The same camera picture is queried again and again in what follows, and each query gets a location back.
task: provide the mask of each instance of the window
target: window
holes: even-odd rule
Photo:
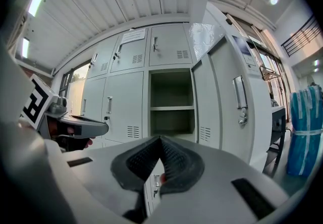
[[[67,99],[67,111],[74,115],[81,114],[83,88],[89,63],[90,60],[71,69],[62,78],[59,95]]]

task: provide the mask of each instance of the blue wrapped package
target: blue wrapped package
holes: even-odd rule
[[[310,86],[291,94],[293,134],[287,173],[309,176],[318,153],[323,123],[321,88]]]

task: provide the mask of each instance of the floor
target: floor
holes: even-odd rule
[[[304,187],[307,178],[302,176],[290,176],[286,173],[287,157],[290,146],[290,132],[285,134],[285,143],[281,160],[278,165],[275,164],[275,160],[267,165],[263,173],[271,177],[278,185],[280,185],[289,196],[292,196],[298,190]]]

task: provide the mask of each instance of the metal railing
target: metal railing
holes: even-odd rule
[[[319,27],[314,15],[312,15],[294,35],[292,35],[282,44],[282,47],[290,57],[299,49],[309,44],[320,33],[321,28]]]

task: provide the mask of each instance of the locker vent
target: locker vent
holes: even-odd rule
[[[188,59],[188,51],[176,51],[178,59]]]
[[[200,127],[200,138],[204,141],[210,141],[211,129],[207,127]]]
[[[140,55],[134,55],[132,57],[132,63],[136,64],[136,63],[141,63],[142,62],[142,54]]]
[[[138,126],[128,126],[127,127],[127,137],[139,139],[139,127]]]
[[[107,63],[101,65],[101,71],[104,71],[107,69]]]

